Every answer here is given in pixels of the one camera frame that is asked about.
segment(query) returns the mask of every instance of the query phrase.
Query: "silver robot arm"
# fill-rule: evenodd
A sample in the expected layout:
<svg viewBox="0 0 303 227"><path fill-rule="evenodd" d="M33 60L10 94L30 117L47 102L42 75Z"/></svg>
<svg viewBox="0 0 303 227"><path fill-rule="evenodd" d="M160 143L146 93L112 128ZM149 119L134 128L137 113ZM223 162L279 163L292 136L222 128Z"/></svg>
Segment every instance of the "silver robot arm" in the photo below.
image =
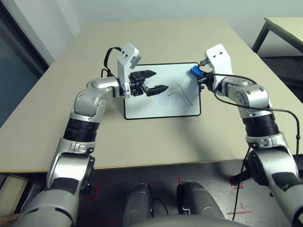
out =
<svg viewBox="0 0 303 227"><path fill-rule="evenodd" d="M90 178L95 158L91 153L106 104L120 96L129 98L144 92L152 96L168 88L145 86L145 79L156 74L152 71L129 73L140 58L139 51L126 44L117 58L117 78L93 79L78 93L47 173L46 190L34 197L14 223L15 227L70 227L76 224L80 193L93 194Z"/></svg>
<svg viewBox="0 0 303 227"><path fill-rule="evenodd" d="M201 76L202 83L217 95L225 96L237 105L270 109L267 91L254 81L228 77L232 75L231 59L219 44L206 51L201 65L210 64L213 73ZM253 150L246 167L253 179L267 186L293 226L303 224L303 182L284 134L279 131L272 111L238 107L246 126L246 141Z"/></svg>

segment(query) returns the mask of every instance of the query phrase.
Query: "beige table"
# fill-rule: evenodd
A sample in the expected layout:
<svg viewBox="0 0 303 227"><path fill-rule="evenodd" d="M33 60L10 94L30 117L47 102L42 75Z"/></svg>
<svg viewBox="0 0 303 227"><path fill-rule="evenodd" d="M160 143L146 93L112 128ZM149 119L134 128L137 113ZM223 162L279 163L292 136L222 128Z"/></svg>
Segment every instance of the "beige table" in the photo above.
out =
<svg viewBox="0 0 303 227"><path fill-rule="evenodd" d="M302 120L300 101L222 20L92 23L0 129L0 172L49 168L77 93L100 76L107 49L127 42L139 49L140 63L200 61L208 48L221 43L232 58L235 74L264 85L275 108L289 109ZM109 60L112 69L117 55L113 52ZM220 103L206 89L201 101L199 117L146 120L125 120L122 99L109 104L96 138L95 168L242 159L247 144L238 109ZM295 121L285 113L276 113L276 121L294 153Z"/></svg>
<svg viewBox="0 0 303 227"><path fill-rule="evenodd" d="M258 52L269 31L272 31L303 52L303 17L266 17L253 47Z"/></svg>

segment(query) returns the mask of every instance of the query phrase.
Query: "black cable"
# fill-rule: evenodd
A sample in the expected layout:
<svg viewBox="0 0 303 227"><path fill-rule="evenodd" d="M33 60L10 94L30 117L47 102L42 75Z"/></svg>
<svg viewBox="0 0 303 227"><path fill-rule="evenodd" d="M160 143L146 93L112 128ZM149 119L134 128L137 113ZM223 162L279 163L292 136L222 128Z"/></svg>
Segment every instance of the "black cable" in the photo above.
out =
<svg viewBox="0 0 303 227"><path fill-rule="evenodd" d="M121 47L114 46L114 47L109 48L109 50L106 52L106 55L105 55L103 63L104 63L104 67L107 70L107 77L114 77L114 75L111 73L111 70L107 66L109 55L110 55L110 53L112 52L113 49L118 50L120 52L122 51Z"/></svg>
<svg viewBox="0 0 303 227"><path fill-rule="evenodd" d="M103 71L106 71L106 72L108 73L108 70L105 69L105 68L103 68L103 69L101 70L101 78L103 77Z"/></svg>
<svg viewBox="0 0 303 227"><path fill-rule="evenodd" d="M169 211L167 210L167 207L166 207L165 203L164 203L161 199L159 199L159 198L154 198L154 197L153 197L153 200L158 200L158 201L160 201L160 202L163 204L163 207L165 208L167 215L169 215Z"/></svg>
<svg viewBox="0 0 303 227"><path fill-rule="evenodd" d="M211 74L211 75L218 75L218 76L227 76L227 77L237 77L237 78L243 78L243 79L247 79L255 84L257 84L254 80L250 79L250 78L247 78L247 77L244 77L244 76L238 76L238 75L229 75L229 74L219 74L219 73L208 73L208 74ZM277 112L284 112L284 113L288 113L290 115L292 115L296 121L296 126L297 126L297 135L296 135L296 151L295 151L295 160L298 159L298 156L299 156L299 140L300 140L300 122L299 122L299 119L298 117L291 111L289 110L284 110L284 109L273 109L273 108L258 108L258 107L248 107L248 106L244 106L244 105L238 105L238 104L235 104L235 103L231 103L231 102L227 102L227 101L224 101L222 99L220 99L217 94L216 94L216 91L219 89L219 86L213 90L213 93L214 93L214 96L216 97L216 99L218 99L219 101L223 102L223 103L226 103L226 104L230 104L230 105L233 105L233 106L237 106L237 107L241 107L241 108L245 108L245 109L251 109L251 110L261 110L261 111L277 111Z"/></svg>
<svg viewBox="0 0 303 227"><path fill-rule="evenodd" d="M246 155L244 157L244 160L243 160L243 163L242 163L242 167L241 167L241 171L240 171L240 178L239 178L238 188L237 188L237 193L236 193L235 208L233 209L233 216L232 216L232 220L233 221L234 221L235 215L236 215L236 208L237 208L237 203L238 203L238 195L239 195L240 183L242 181L244 163L245 163L245 161L247 159L247 155L248 155L249 152L250 152L250 147L248 147L248 150L247 150Z"/></svg>
<svg viewBox="0 0 303 227"><path fill-rule="evenodd" d="M236 78L241 78L241 79L246 79L249 80L250 82L253 82L254 84L257 84L253 79L248 78L248 77L244 77L244 76L240 76L240 75L232 75L232 74L223 74L223 73L213 73L213 72L205 72L200 70L205 76L207 74L209 75L216 75L216 76L225 76L225 77L236 77Z"/></svg>

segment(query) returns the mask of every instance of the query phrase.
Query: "gray floor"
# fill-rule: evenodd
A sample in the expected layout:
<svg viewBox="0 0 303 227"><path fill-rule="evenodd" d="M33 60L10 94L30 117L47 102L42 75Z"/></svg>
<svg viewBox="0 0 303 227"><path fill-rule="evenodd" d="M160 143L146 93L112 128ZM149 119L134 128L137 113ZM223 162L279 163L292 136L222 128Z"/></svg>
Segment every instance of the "gray floor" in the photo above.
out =
<svg viewBox="0 0 303 227"><path fill-rule="evenodd" d="M153 166L96 171L93 185L98 195L92 200L82 198L78 215L81 226L121 226L123 209L131 189L140 183L149 183L152 197L163 200L170 215L177 215L176 187L179 179L201 183L214 197L226 219L232 218L236 187L228 176L239 173L241 161L222 163ZM253 180L242 184L235 220L252 227L287 226L287 219L266 187ZM163 205L156 201L155 216L166 215Z"/></svg>
<svg viewBox="0 0 303 227"><path fill-rule="evenodd" d="M303 103L303 56L262 60Z"/></svg>

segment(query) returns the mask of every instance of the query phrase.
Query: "whiteboard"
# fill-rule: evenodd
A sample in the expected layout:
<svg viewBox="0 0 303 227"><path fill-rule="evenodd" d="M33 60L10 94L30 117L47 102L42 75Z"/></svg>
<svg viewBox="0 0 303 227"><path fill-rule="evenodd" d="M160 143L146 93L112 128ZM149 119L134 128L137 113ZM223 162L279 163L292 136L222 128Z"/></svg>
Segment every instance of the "whiteboard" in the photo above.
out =
<svg viewBox="0 0 303 227"><path fill-rule="evenodd" d="M133 70L152 70L156 75L147 78L145 84L169 86L161 94L147 97L131 96L124 102L126 119L198 116L201 114L200 92L196 76L190 69L197 63L137 65Z"/></svg>

